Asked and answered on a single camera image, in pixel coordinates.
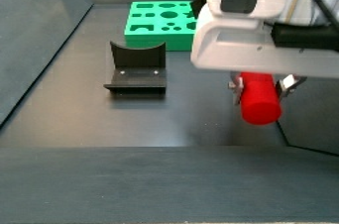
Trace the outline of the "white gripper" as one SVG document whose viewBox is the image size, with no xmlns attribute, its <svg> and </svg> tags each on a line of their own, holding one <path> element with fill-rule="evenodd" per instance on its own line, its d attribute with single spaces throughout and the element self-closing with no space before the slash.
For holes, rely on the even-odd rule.
<svg viewBox="0 0 339 224">
<path fill-rule="evenodd" d="M 231 71 L 228 88 L 236 105 L 244 90 L 237 71 L 288 74 L 275 84 L 279 99 L 305 76 L 339 78 L 337 2 L 205 0 L 191 61 L 199 68 Z"/>
</svg>

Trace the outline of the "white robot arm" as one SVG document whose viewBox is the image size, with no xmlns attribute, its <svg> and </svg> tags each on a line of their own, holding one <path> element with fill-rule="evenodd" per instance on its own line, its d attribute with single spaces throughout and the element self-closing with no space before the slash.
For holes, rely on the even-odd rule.
<svg viewBox="0 0 339 224">
<path fill-rule="evenodd" d="M 241 100 L 244 71 L 284 74 L 288 94 L 307 77 L 339 78 L 339 18 L 325 0 L 193 0 L 197 20 L 191 61 L 227 70 Z"/>
</svg>

